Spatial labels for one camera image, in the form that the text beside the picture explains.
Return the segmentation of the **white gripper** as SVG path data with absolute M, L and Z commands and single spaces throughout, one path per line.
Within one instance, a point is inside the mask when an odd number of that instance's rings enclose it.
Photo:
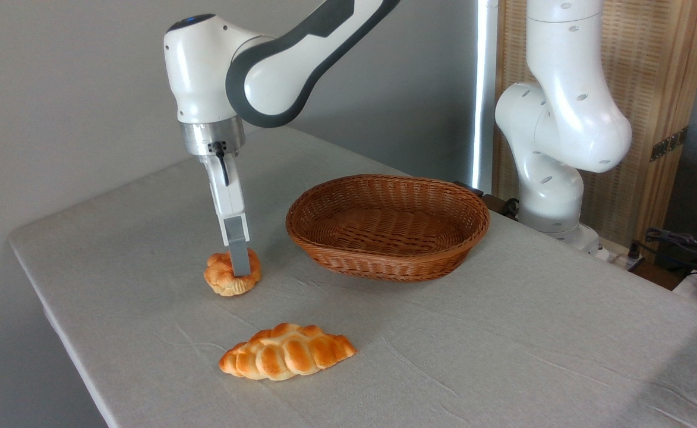
M 236 158 L 227 153 L 221 160 L 218 156 L 200 156 L 212 189 L 213 204 L 223 225 L 224 243 L 229 249 L 234 276 L 251 274 L 248 241 L 250 234 L 245 218 L 245 204 L 241 181 L 236 168 Z

